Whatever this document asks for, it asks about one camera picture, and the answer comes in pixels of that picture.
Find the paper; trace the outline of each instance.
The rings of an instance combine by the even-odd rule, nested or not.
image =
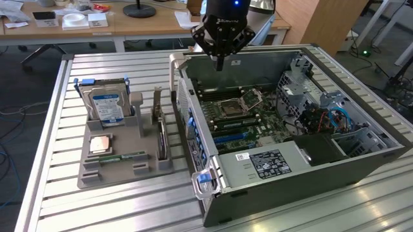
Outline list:
[[[22,2],[17,2],[17,1],[2,1],[0,0],[1,3],[13,6],[14,8],[17,8],[18,10],[21,9],[22,6]]]
[[[179,26],[183,29],[191,29],[194,26],[199,25],[199,23],[191,22],[191,14],[188,12],[175,11],[175,17],[176,17]]]
[[[6,28],[18,28],[26,26],[28,23],[5,23],[4,25],[6,26]]]
[[[9,7],[18,9],[18,10],[21,9],[21,6],[22,6],[22,2],[17,2],[17,1],[2,1],[2,0],[0,0],[0,3],[5,4]]]

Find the gray carpet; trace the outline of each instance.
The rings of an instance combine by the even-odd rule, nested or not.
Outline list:
[[[371,14],[367,14],[365,17],[359,18],[354,26],[357,33],[361,33],[370,18]],[[381,20],[374,26],[374,29],[370,32],[359,49],[367,47],[370,38],[374,36],[378,28],[382,25],[383,20]],[[375,54],[373,52],[367,60],[370,60],[370,62],[378,62],[383,69],[393,72],[397,71],[398,67],[394,66],[393,63],[401,55],[402,51],[407,48],[411,41],[411,33],[394,27],[389,33],[387,38],[383,40],[379,46],[382,53]],[[194,45],[191,39],[184,39],[183,42],[184,46]],[[99,42],[96,45],[96,49],[91,49],[87,43],[65,44],[61,45],[61,47],[68,53],[73,54],[115,52],[112,43]],[[28,46],[28,48],[29,52],[32,52],[39,48],[39,46]],[[127,45],[127,51],[164,50],[174,48],[180,48],[176,40],[152,41],[152,47],[145,47],[145,41],[128,43]],[[60,64],[60,53],[55,50],[48,50],[39,58],[36,58],[30,62],[34,70],[30,74],[22,72],[18,64],[26,55],[28,52],[20,52],[16,46],[10,46],[6,53],[0,56],[0,108],[12,105],[26,105],[34,102],[48,101],[51,97]],[[337,60],[350,71],[367,65],[367,62],[354,58],[349,55],[349,53],[338,53]],[[413,67],[409,68],[406,77],[411,77],[411,73]],[[374,73],[374,67],[366,68],[357,72],[357,77],[369,85],[375,87],[383,87],[386,83],[385,75],[382,73]],[[47,105],[30,109],[29,112],[37,112],[44,109],[47,109]],[[29,171],[44,123],[44,117],[44,114],[37,116],[26,116],[24,120],[24,130],[21,135],[12,142],[4,145],[9,155],[14,159],[16,169],[21,180],[21,190],[17,197],[13,199],[12,204],[0,209],[0,232],[10,232],[14,228],[20,210],[20,202],[29,177]],[[18,120],[21,115],[8,116],[6,118]],[[0,120],[0,136],[9,130],[10,127],[13,127],[13,125],[14,122]],[[4,168],[5,165],[1,165],[0,175],[4,173]],[[10,170],[5,179],[0,182],[1,203],[9,199],[14,191],[16,178],[13,171]]]

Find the aluminum table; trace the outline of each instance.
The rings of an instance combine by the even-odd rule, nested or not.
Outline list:
[[[411,124],[321,49],[310,45],[307,48],[413,141]],[[411,151],[351,186],[227,224],[202,226],[169,101],[168,55],[176,51],[75,55],[61,61],[14,231],[413,231]],[[87,111],[73,78],[123,78],[124,74],[131,80],[131,91],[143,93],[144,111],[152,106],[153,87],[163,89],[161,107],[176,172],[105,188],[79,189],[76,175]],[[326,90],[335,88],[322,73],[314,73],[314,80]]]

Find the wooden desk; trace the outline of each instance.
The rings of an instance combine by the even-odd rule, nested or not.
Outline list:
[[[34,2],[25,2],[21,8],[21,11],[25,13],[26,16],[32,19],[28,26],[20,28],[4,28],[5,38],[6,39],[21,39],[21,36],[29,39],[45,39],[45,38],[68,38],[68,37],[92,37],[96,36],[96,33],[115,33],[115,17],[113,15],[107,16],[108,20],[108,27],[103,28],[91,28],[84,30],[63,30],[61,29],[61,15],[57,15],[59,19],[59,27],[51,28],[39,28],[34,23],[34,17],[32,12],[41,12],[41,11],[52,11],[61,9],[63,7],[53,6],[53,7],[41,7]],[[4,23],[9,23],[10,21],[8,18],[4,18]]]
[[[149,18],[131,18],[123,14],[123,7],[128,2],[116,2],[112,12],[115,12],[115,33],[116,35],[152,35],[152,34],[188,34],[188,29],[182,29],[175,19],[176,10],[153,6],[156,14]],[[176,2],[163,3],[174,8],[184,8],[184,4]],[[271,30],[290,29],[291,26],[278,16],[272,23]]]
[[[190,30],[179,27],[174,12],[176,10],[153,6],[156,15],[149,18],[131,18],[123,14],[123,7],[131,3],[109,2],[112,15],[107,16],[108,27],[92,28],[83,30],[63,31],[61,16],[59,17],[59,27],[37,28],[34,20],[29,25],[21,28],[8,29],[1,24],[0,45],[29,45],[29,44],[65,44],[81,42],[112,41],[115,43],[116,52],[124,52],[123,42],[125,40],[147,40],[147,39],[172,39],[190,38]],[[186,5],[176,2],[163,3],[164,5],[184,9]],[[34,2],[25,2],[22,12],[33,19],[32,12],[52,11],[63,7],[41,7]],[[290,29],[290,25],[276,17],[271,26],[270,35],[275,35],[272,44],[280,44],[284,33]]]

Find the gray plastic holder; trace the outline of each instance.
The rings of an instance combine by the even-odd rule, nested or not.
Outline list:
[[[132,98],[140,103],[139,96]],[[135,115],[124,117],[124,124],[101,127],[100,121],[87,121],[84,131],[77,187],[120,184],[174,172],[169,152],[165,160],[157,160],[157,122],[151,123],[151,114],[140,114],[133,105]],[[91,139],[109,137],[109,147],[101,153],[91,153]]]

